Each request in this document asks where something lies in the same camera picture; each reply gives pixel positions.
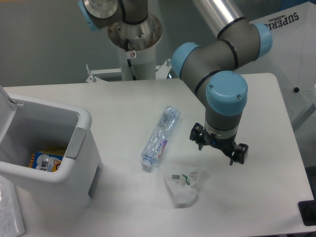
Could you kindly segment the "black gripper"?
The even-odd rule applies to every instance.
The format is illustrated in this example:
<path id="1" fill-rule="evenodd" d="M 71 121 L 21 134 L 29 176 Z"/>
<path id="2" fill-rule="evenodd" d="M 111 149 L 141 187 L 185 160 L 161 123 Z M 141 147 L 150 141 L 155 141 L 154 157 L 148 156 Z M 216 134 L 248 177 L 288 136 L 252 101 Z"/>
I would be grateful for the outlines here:
<path id="1" fill-rule="evenodd" d="M 234 162 L 244 164 L 248 156 L 248 145 L 235 143 L 238 126 L 231 130 L 217 130 L 213 127 L 203 126 L 195 123 L 190 132 L 190 140 L 198 145 L 198 150 L 201 151 L 204 146 L 211 146 L 221 150 L 224 155 L 230 156 L 229 165 Z"/>

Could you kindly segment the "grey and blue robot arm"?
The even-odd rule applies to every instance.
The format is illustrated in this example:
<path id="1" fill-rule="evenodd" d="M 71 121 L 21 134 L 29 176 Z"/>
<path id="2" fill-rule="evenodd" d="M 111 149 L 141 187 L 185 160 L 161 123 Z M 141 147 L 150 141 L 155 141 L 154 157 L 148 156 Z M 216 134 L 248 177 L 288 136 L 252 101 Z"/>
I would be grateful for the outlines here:
<path id="1" fill-rule="evenodd" d="M 147 1 L 80 0 L 78 5 L 92 30 L 107 28 L 119 51 L 123 80 L 155 79 L 155 46 L 162 25 L 149 13 Z M 250 24 L 231 0 L 196 0 L 194 5 L 217 40 L 203 48 L 185 43 L 171 58 L 175 74 L 205 107 L 205 122 L 193 126 L 190 139 L 199 148 L 212 146 L 231 163 L 242 164 L 248 146 L 235 138 L 248 86 L 235 70 L 267 54 L 272 35 L 266 25 Z"/>

